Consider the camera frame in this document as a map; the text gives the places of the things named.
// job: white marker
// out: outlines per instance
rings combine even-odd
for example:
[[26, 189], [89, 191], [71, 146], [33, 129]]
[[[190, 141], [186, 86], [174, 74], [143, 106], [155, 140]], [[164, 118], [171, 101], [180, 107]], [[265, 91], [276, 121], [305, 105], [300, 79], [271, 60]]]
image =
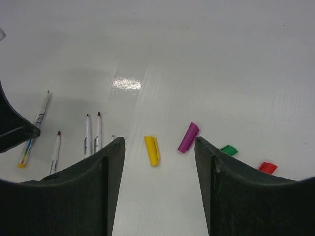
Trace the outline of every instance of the white marker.
[[[47, 91], [45, 101], [43, 102], [43, 105], [41, 106], [39, 112], [37, 113], [35, 121], [33, 123], [39, 129], [40, 129], [40, 126], [43, 122], [44, 116], [46, 114], [46, 110], [47, 110], [47, 106], [48, 106], [48, 102], [49, 102], [49, 97], [50, 97], [50, 92]], [[21, 157], [20, 157], [19, 162], [18, 162], [18, 168], [26, 167], [26, 164], [27, 164], [29, 157], [30, 157], [31, 150], [32, 150], [33, 145], [34, 145], [34, 142], [35, 142], [35, 139], [31, 139], [25, 143]]]
[[58, 131], [57, 138], [54, 144], [54, 150], [53, 154], [51, 156], [51, 165], [50, 165], [50, 171], [49, 174], [54, 174], [56, 173], [57, 170], [57, 164], [58, 164], [58, 159], [59, 159], [59, 149], [60, 149], [60, 131]]
[[98, 112], [96, 138], [94, 140], [94, 153], [97, 153], [101, 149], [102, 149], [102, 119], [100, 117], [100, 112]]
[[91, 155], [92, 153], [91, 149], [92, 149], [91, 121], [89, 114], [87, 114], [84, 139], [84, 158], [87, 158]]

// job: white surface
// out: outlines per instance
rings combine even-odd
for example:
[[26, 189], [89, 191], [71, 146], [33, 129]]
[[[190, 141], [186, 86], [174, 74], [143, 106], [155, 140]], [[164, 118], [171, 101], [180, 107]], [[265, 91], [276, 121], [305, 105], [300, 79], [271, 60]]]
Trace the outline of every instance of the white surface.
[[[85, 115], [102, 111], [103, 143], [124, 136], [114, 236], [206, 236], [189, 123], [253, 167], [314, 175], [315, 1], [11, 0], [0, 3], [0, 78], [32, 121], [53, 93], [29, 165], [23, 145], [2, 154], [0, 177], [42, 179], [58, 130], [58, 170], [83, 159]], [[144, 135], [161, 163], [151, 168]]]

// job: white pen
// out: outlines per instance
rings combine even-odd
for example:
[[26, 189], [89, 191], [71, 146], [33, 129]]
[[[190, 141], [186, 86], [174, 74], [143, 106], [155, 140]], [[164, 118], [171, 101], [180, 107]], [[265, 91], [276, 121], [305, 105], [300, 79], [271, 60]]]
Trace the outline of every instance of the white pen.
[[[44, 116], [46, 114], [46, 110], [47, 110], [47, 106], [48, 106], [48, 102], [49, 102], [49, 97], [50, 97], [50, 92], [47, 91], [47, 95], [45, 97], [43, 105], [41, 106], [38, 114], [36, 115], [35, 121], [33, 123], [39, 129], [40, 129], [40, 126], [43, 122]], [[19, 159], [18, 168], [26, 167], [26, 164], [27, 164], [29, 157], [30, 157], [32, 147], [34, 145], [34, 142], [35, 142], [35, 139], [31, 139], [25, 143], [21, 157]]]
[[91, 149], [92, 149], [91, 120], [89, 114], [87, 114], [84, 139], [84, 158], [87, 158], [91, 155], [92, 153]]
[[100, 112], [98, 112], [96, 138], [94, 140], [94, 153], [97, 153], [101, 149], [102, 149], [102, 119], [100, 117]]
[[53, 155], [51, 156], [51, 165], [50, 165], [50, 171], [49, 174], [56, 173], [57, 170], [57, 164], [59, 159], [59, 149], [60, 149], [60, 131], [58, 131], [57, 138], [54, 144], [54, 150]]

